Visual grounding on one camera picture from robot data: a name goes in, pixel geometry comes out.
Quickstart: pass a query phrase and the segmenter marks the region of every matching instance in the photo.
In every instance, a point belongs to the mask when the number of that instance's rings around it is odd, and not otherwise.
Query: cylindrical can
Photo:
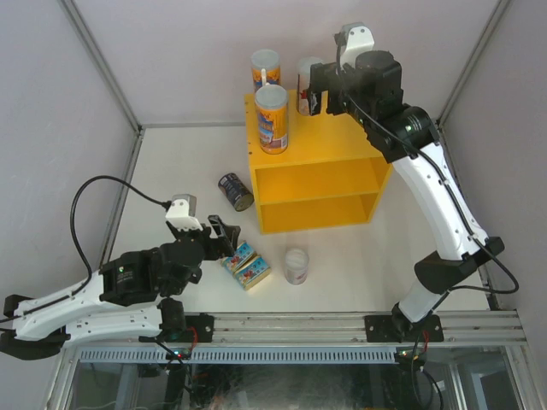
[[[306,57],[298,62],[298,87],[297,87],[297,109],[302,115],[309,115],[310,111],[315,111],[317,104],[319,104],[319,111],[321,111],[321,94],[319,96],[313,95],[311,101],[311,107],[308,104],[308,88],[309,88],[309,73],[311,66],[314,64],[323,63],[320,58]]]
[[[219,188],[238,212],[245,211],[255,201],[253,194],[235,173],[227,173],[223,176],[219,181]]]
[[[289,93],[280,85],[266,85],[255,94],[260,146],[268,154],[280,154],[289,144],[288,101]]]
[[[273,50],[258,50],[250,57],[255,92],[262,87],[262,70],[266,70],[268,84],[279,85],[281,81],[281,59]]]
[[[285,254],[285,278],[290,284],[302,284],[308,277],[309,257],[298,248],[291,248]]]

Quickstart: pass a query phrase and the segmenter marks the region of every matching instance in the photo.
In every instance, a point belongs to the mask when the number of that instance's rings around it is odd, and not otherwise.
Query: small white cup
[[[309,257],[305,251],[290,248],[285,253],[285,277],[290,284],[302,284],[308,277]]]

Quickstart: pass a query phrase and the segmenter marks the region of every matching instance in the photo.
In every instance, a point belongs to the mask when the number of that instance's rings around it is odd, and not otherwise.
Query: white lid
[[[280,62],[279,54],[269,49],[255,51],[250,57],[250,63],[256,70],[262,70],[263,68],[266,71],[273,70],[279,66]]]
[[[309,257],[298,248],[291,248],[285,254],[285,268],[290,272],[301,272],[308,269]]]
[[[266,84],[255,93],[255,103],[264,109],[277,109],[287,104],[289,93],[281,85]]]
[[[300,59],[300,61],[297,64],[298,72],[299,73],[309,73],[311,70],[311,66],[314,64],[323,63],[323,61],[320,58],[317,57],[304,57]]]

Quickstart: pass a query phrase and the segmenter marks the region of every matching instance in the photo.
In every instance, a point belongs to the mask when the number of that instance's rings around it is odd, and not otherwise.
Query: metal base plate
[[[395,333],[390,314],[372,314],[365,316],[365,330],[368,343],[415,342],[419,333],[427,331],[430,342],[443,342],[444,334],[441,319],[436,315],[427,318],[424,323],[404,335],[403,340]]]

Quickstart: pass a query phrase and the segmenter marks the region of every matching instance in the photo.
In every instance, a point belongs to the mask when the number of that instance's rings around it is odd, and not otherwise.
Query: shelf compartment
[[[379,194],[364,194],[261,205],[262,230],[276,233],[364,224],[377,199]]]
[[[377,193],[387,170],[372,159],[360,159],[292,167],[256,169],[260,203],[305,201],[310,199]]]

